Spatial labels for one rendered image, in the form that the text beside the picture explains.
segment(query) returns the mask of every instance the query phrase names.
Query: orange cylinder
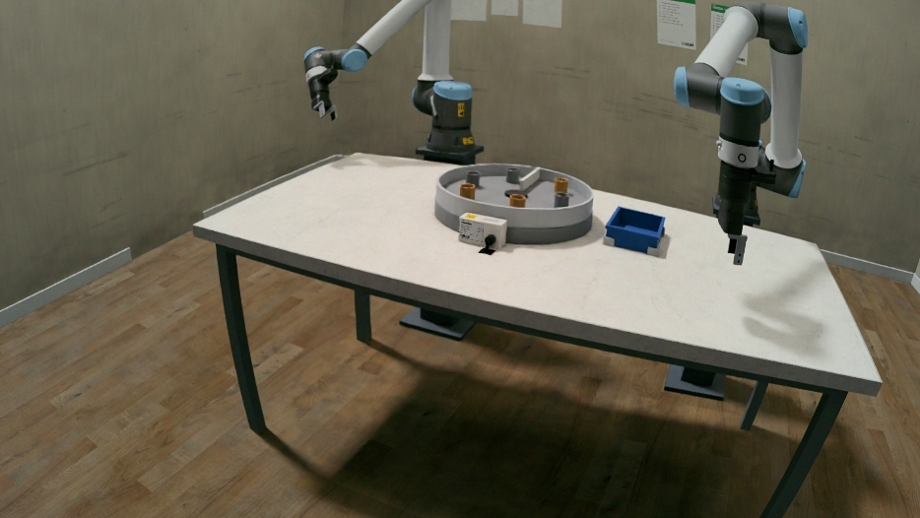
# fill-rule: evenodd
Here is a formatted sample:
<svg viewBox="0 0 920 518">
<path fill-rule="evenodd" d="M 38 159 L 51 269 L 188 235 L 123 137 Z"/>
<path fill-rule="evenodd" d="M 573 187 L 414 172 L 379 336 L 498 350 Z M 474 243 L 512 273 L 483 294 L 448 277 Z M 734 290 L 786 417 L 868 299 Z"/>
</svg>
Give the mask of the orange cylinder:
<svg viewBox="0 0 920 518">
<path fill-rule="evenodd" d="M 568 180 L 565 178 L 556 178 L 553 182 L 553 192 L 568 192 Z"/>
<path fill-rule="evenodd" d="M 460 185 L 460 196 L 464 198 L 469 198 L 471 200 L 476 199 L 476 185 L 472 183 L 464 183 Z"/>
</svg>

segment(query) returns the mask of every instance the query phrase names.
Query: blue bin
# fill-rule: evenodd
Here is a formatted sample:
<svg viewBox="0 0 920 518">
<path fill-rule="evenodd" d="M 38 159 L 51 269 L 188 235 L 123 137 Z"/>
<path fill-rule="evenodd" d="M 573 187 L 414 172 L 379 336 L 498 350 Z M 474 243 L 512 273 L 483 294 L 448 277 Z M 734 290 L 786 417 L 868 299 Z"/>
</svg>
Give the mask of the blue bin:
<svg viewBox="0 0 920 518">
<path fill-rule="evenodd" d="M 605 228 L 607 229 L 607 235 L 604 237 L 605 244 L 657 255 L 658 244 L 665 233 L 665 218 L 617 207 Z"/>
</svg>

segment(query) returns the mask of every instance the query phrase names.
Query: table leg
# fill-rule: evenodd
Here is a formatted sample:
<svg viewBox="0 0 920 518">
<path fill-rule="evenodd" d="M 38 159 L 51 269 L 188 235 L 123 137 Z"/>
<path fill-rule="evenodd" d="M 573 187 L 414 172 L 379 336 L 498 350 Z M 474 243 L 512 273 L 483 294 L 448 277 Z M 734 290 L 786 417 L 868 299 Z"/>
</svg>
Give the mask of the table leg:
<svg viewBox="0 0 920 518">
<path fill-rule="evenodd" d="M 760 410 L 760 403 L 763 402 L 763 395 L 766 394 L 766 381 L 757 381 L 754 384 L 754 392 L 748 400 L 748 407 L 745 409 L 745 415 L 741 418 L 741 429 L 750 430 L 754 425 L 754 418 L 757 417 L 757 411 Z"/>
<path fill-rule="evenodd" d="M 370 295 L 366 291 L 355 290 L 355 325 L 358 341 L 370 342 Z"/>
<path fill-rule="evenodd" d="M 760 518 L 780 518 L 786 514 L 786 509 L 792 503 L 799 487 L 805 481 L 812 465 L 818 458 L 818 453 L 824 445 L 824 440 L 833 427 L 833 422 L 837 419 L 840 409 L 843 407 L 843 401 L 846 399 L 846 392 L 840 390 L 831 390 L 821 396 L 821 402 L 809 422 L 808 429 L 802 437 L 799 448 L 796 449 L 795 455 L 786 473 L 779 481 L 779 486 L 773 492 L 770 501 L 767 502 L 766 508 Z"/>
<path fill-rule="evenodd" d="M 224 316 L 227 318 L 227 333 L 230 335 L 230 349 L 233 352 L 233 366 L 236 367 L 239 394 L 242 396 L 242 405 L 246 409 L 249 428 L 260 433 L 265 430 L 265 417 L 262 415 L 259 391 L 255 386 L 255 373 L 252 371 L 252 357 L 249 355 L 246 321 L 243 318 L 242 298 L 239 295 L 236 254 L 221 245 L 218 245 L 217 248 L 221 293 L 224 296 Z"/>
</svg>

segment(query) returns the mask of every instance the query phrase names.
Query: gray round conveyor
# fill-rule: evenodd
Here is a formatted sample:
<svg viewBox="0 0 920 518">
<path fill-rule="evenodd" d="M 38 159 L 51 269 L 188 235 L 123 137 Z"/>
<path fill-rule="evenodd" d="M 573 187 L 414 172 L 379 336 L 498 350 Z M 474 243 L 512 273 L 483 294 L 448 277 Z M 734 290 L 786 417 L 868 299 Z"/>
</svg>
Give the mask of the gray round conveyor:
<svg viewBox="0 0 920 518">
<path fill-rule="evenodd" d="M 517 167 L 524 177 L 534 167 L 513 163 L 483 163 L 451 169 L 438 178 L 434 215 L 446 226 L 457 230 L 460 216 L 466 213 L 502 218 L 508 221 L 506 242 L 516 244 L 551 244 L 570 241 L 591 229 L 594 192 L 574 176 L 540 168 L 540 179 L 524 194 L 527 206 L 510 207 L 505 192 L 518 190 L 517 183 L 508 183 L 509 167 Z M 476 199 L 460 196 L 460 185 L 466 183 L 467 172 L 480 174 Z M 554 181 L 568 180 L 568 207 L 554 207 Z"/>
</svg>

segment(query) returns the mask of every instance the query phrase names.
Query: wall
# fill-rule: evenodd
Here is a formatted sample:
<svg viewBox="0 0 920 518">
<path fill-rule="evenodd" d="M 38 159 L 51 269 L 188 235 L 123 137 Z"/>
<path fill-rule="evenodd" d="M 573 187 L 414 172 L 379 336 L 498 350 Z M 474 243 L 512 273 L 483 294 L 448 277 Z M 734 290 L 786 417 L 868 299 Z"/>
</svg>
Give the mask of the wall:
<svg viewBox="0 0 920 518">
<path fill-rule="evenodd" d="M 350 45 L 392 5 L 345 0 L 343 38 L 324 43 Z M 761 191 L 763 227 L 909 271 L 920 255 L 920 60 L 911 55 L 920 3 L 795 7 L 810 26 L 800 142 L 808 169 L 797 200 Z M 696 9 L 701 49 L 709 4 Z M 658 45 L 655 16 L 653 0 L 565 0 L 561 29 L 513 17 L 454 22 L 451 72 L 475 90 L 479 162 L 556 168 L 598 189 L 708 213 L 718 117 L 674 101 L 674 70 L 698 51 Z M 410 157 L 425 141 L 429 122 L 409 103 L 422 30 L 419 16 L 333 85 L 335 124 L 350 130 L 337 152 Z M 766 41 L 752 42 L 749 58 L 733 74 L 769 87 Z M 769 124 L 761 135 L 769 140 Z"/>
<path fill-rule="evenodd" d="M 338 0 L 0 2 L 0 308 L 331 155 L 302 55 L 342 19 Z"/>
</svg>

